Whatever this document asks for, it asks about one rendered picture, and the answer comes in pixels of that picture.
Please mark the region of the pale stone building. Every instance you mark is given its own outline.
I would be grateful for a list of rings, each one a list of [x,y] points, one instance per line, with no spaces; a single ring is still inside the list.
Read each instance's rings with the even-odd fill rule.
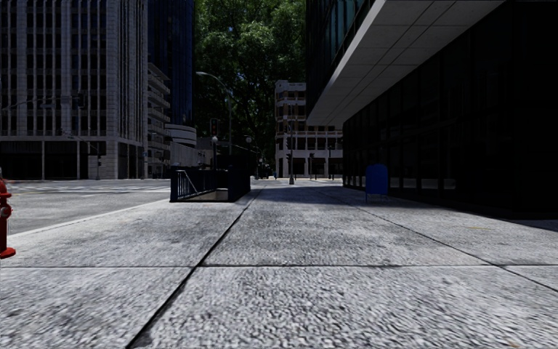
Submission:
[[[288,120],[293,121],[294,179],[309,178],[309,153],[314,153],[312,178],[340,179],[343,172],[342,129],[310,126],[306,114],[306,84],[275,82],[275,175],[289,178]]]

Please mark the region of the dark stairway railing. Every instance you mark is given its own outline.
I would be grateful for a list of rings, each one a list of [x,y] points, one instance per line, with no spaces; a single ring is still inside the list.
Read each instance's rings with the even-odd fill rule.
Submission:
[[[227,201],[234,202],[251,190],[248,159],[222,155],[217,151],[220,141],[209,139],[211,153],[197,150],[197,163],[191,167],[171,166],[169,170],[170,201]]]

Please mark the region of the grey street lamp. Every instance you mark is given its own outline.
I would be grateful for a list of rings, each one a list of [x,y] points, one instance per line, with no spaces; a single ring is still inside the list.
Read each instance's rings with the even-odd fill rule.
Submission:
[[[226,98],[227,98],[227,107],[228,107],[228,131],[229,131],[228,150],[229,150],[229,156],[231,156],[233,154],[233,128],[232,128],[233,112],[232,112],[232,102],[231,102],[230,91],[225,86],[225,84],[219,78],[217,78],[215,75],[207,73],[207,72],[203,72],[203,71],[196,71],[195,73],[196,73],[196,75],[199,75],[199,76],[209,76],[209,77],[213,78],[214,80],[216,80],[220,84],[223,91],[225,92],[225,95],[226,95]]]

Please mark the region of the blue letter box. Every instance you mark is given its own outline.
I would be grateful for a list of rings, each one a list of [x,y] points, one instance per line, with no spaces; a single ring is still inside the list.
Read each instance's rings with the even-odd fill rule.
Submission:
[[[365,201],[370,195],[379,195],[380,201],[387,198],[388,171],[384,164],[372,164],[365,170]]]

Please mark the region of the trees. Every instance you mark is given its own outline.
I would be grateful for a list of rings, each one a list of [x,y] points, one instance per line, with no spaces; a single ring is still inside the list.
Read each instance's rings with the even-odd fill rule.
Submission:
[[[195,0],[194,70],[215,75],[229,89],[233,152],[251,136],[275,164],[275,82],[303,82],[306,0]],[[209,76],[193,77],[193,116],[198,136],[210,136],[218,119],[227,140],[227,98]]]

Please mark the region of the pale tiered concrete building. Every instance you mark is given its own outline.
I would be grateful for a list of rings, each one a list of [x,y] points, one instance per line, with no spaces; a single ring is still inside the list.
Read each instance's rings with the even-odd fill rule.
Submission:
[[[169,78],[153,63],[147,64],[147,141],[144,156],[147,177],[168,177],[170,167],[197,167],[195,128],[171,123]]]

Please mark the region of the glass tower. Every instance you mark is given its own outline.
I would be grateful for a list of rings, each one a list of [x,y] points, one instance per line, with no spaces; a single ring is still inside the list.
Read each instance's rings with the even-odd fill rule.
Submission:
[[[193,126],[193,0],[147,0],[148,61],[168,78],[171,123]]]

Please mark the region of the dark glass building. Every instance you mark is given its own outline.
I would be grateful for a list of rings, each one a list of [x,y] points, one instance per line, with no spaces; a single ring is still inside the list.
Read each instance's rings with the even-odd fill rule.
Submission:
[[[558,218],[558,0],[306,0],[306,66],[345,186]]]

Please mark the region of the red fire hydrant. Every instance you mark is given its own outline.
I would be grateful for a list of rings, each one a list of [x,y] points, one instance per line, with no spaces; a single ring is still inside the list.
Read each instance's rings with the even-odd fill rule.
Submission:
[[[12,196],[1,174],[0,168],[0,259],[12,257],[16,250],[7,246],[8,219],[12,214],[12,207],[8,204],[8,198]]]

